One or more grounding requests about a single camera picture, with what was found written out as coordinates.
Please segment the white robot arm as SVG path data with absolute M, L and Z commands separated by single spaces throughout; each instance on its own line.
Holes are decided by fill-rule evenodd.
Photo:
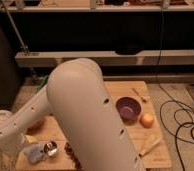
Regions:
M 84 171 L 146 171 L 93 60 L 56 67 L 47 84 L 0 123 L 0 149 L 47 114 L 54 115 Z

